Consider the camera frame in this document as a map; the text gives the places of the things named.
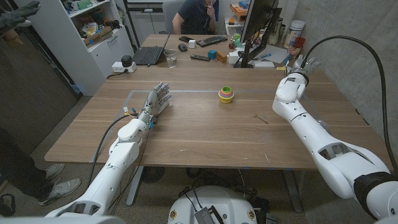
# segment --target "power strip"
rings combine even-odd
[[[115,62],[112,65],[113,72],[124,72],[125,69],[127,69],[127,72],[134,72],[136,68],[137,65],[135,62],[133,62],[130,67],[123,67],[121,62]]]

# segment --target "gray chair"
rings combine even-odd
[[[162,4],[166,31],[160,31],[159,34],[169,34],[170,31],[172,31],[171,34],[174,34],[173,19],[184,2],[185,0],[174,0],[166,1]]]

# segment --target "jeans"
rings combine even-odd
[[[46,171],[36,168],[33,159],[21,151],[3,128],[0,128],[0,173],[22,193],[39,200],[45,199],[53,187],[45,178]]]

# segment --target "sneaker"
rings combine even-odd
[[[63,168],[65,167],[65,164],[52,164],[49,166],[45,171],[47,173],[47,176],[45,177],[47,180],[51,180],[54,178],[56,175],[61,173]]]
[[[60,197],[70,195],[79,187],[81,183],[79,178],[68,180],[59,184],[57,184],[57,182],[58,180],[52,187],[49,196],[45,200],[39,201],[39,205],[46,206],[58,200]]]

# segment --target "person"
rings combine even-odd
[[[21,151],[15,139],[0,128],[0,174],[22,193],[35,197],[41,206],[71,194],[80,185],[80,179],[51,183],[65,167],[53,164],[45,170],[36,168],[33,159]]]
[[[218,0],[186,0],[173,19],[174,34],[213,34],[218,8]]]

